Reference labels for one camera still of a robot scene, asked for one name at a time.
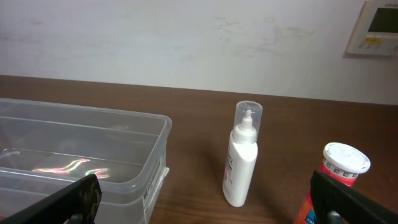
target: plastic storage box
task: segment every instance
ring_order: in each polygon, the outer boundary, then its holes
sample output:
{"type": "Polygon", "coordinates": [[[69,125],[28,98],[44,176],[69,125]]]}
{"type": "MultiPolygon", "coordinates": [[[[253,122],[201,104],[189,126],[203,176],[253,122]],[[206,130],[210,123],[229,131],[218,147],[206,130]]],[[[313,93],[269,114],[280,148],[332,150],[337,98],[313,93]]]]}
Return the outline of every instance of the plastic storage box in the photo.
{"type": "Polygon", "coordinates": [[[147,223],[171,125],[162,115],[0,98],[0,216],[96,174],[95,223],[147,223]]]}

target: spray bottle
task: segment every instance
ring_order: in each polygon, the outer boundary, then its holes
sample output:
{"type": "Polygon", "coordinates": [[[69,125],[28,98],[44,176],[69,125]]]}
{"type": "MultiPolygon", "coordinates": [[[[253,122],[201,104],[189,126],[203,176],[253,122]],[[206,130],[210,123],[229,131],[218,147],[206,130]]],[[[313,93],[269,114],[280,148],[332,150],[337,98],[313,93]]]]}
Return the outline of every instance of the spray bottle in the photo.
{"type": "Polygon", "coordinates": [[[241,207],[248,195],[258,153],[261,115],[262,106],[259,103],[241,101],[236,105],[223,179],[225,198],[234,207],[241,207]]]}

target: orange bottle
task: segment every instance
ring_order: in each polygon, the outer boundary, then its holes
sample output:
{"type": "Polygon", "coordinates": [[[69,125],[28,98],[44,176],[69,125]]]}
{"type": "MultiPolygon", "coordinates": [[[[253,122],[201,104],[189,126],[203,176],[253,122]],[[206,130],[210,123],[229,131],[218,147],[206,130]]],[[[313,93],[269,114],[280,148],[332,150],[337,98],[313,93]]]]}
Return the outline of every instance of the orange bottle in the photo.
{"type": "MultiPolygon", "coordinates": [[[[320,172],[326,173],[341,183],[351,187],[358,174],[369,170],[371,161],[361,151],[346,144],[332,142],[323,149],[323,163],[320,172]]],[[[310,193],[300,207],[294,224],[315,224],[315,212],[310,193]]]]}

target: display screen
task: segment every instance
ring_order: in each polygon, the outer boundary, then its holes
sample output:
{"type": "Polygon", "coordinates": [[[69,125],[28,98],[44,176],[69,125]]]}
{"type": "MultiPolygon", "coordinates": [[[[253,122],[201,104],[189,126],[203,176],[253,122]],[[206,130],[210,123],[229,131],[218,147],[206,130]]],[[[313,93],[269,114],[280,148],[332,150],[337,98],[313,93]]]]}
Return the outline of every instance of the display screen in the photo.
{"type": "Polygon", "coordinates": [[[368,31],[398,33],[398,9],[377,9],[368,31]]]}

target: wall-mounted control panel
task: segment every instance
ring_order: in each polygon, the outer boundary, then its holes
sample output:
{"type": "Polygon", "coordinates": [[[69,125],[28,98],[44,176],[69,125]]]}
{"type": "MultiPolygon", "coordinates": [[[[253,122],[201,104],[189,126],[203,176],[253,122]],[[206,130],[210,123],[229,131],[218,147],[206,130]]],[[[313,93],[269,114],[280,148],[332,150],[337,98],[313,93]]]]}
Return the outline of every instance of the wall-mounted control panel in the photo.
{"type": "Polygon", "coordinates": [[[347,52],[398,55],[398,1],[366,1],[347,52]]]}

